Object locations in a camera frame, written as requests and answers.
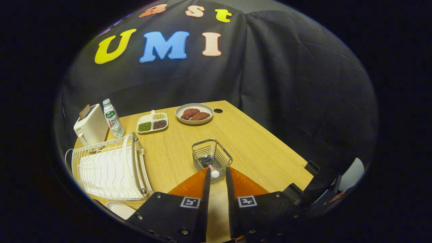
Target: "table top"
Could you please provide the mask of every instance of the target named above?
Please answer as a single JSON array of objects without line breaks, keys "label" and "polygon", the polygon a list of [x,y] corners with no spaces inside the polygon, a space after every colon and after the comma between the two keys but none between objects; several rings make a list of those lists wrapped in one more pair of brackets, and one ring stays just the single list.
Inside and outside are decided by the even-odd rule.
[{"label": "table top", "polygon": [[[304,169],[307,162],[273,134],[227,101],[203,103],[212,109],[212,119],[201,125],[180,122],[175,111],[178,107],[156,110],[168,116],[164,130],[139,134],[138,119],[151,112],[121,117],[126,134],[135,132],[144,147],[144,163],[150,185],[155,192],[167,193],[197,172],[192,159],[192,144],[209,138],[216,139],[232,156],[231,167],[242,172],[269,192],[283,191],[295,183],[304,190],[313,176]],[[106,141],[115,139],[111,130]],[[77,139],[74,149],[83,147]],[[102,204],[111,201],[89,195]],[[119,201],[138,209],[144,200]],[[210,186],[207,242],[220,243],[230,239],[228,196],[225,178]]]}]

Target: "letter m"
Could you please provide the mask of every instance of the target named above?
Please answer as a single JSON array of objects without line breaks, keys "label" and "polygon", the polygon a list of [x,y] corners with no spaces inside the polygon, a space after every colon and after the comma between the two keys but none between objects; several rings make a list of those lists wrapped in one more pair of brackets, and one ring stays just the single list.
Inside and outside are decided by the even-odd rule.
[{"label": "letter m", "polygon": [[156,51],[160,59],[163,59],[168,51],[170,59],[182,59],[187,55],[184,52],[184,45],[189,32],[177,31],[167,41],[159,31],[149,32],[144,35],[147,38],[146,46],[144,47],[144,55],[140,58],[140,62],[154,61],[156,56],[153,55],[153,49]]}]

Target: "steak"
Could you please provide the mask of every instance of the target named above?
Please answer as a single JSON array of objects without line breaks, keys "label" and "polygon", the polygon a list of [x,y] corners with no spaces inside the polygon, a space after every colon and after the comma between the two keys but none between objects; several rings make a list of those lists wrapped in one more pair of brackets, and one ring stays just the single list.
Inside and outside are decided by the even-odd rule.
[{"label": "steak", "polygon": [[180,118],[184,119],[184,120],[189,120],[197,112],[200,112],[200,110],[195,109],[195,108],[186,109]]},{"label": "steak", "polygon": [[201,121],[201,120],[204,120],[208,117],[210,117],[210,114],[207,112],[197,112],[192,116],[190,121]]}]

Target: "pink letter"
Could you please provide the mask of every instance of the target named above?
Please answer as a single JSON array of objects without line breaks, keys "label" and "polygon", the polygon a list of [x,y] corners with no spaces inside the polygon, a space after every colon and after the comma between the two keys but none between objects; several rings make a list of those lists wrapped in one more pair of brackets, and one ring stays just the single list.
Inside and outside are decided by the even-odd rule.
[{"label": "pink letter", "polygon": [[203,11],[204,11],[204,7],[192,5],[187,7],[186,15],[199,18],[204,15]]},{"label": "pink letter", "polygon": [[220,56],[222,52],[218,49],[218,38],[221,35],[214,32],[205,32],[203,36],[206,38],[206,49],[203,51],[203,55],[211,57]]}]

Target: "bottle label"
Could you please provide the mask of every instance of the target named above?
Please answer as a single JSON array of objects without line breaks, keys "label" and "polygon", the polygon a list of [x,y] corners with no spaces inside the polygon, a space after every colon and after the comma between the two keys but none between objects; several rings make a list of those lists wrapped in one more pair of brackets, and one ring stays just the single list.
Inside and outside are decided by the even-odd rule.
[{"label": "bottle label", "polygon": [[121,126],[120,120],[115,112],[115,109],[108,110],[105,113],[105,119],[108,123],[109,128],[112,130],[112,133],[115,137],[121,137],[124,135],[124,129]]},{"label": "bottle label", "polygon": [[107,112],[105,114],[105,117],[109,119],[109,118],[113,117],[114,115],[115,115],[115,112],[114,111],[110,111],[110,112]]}]

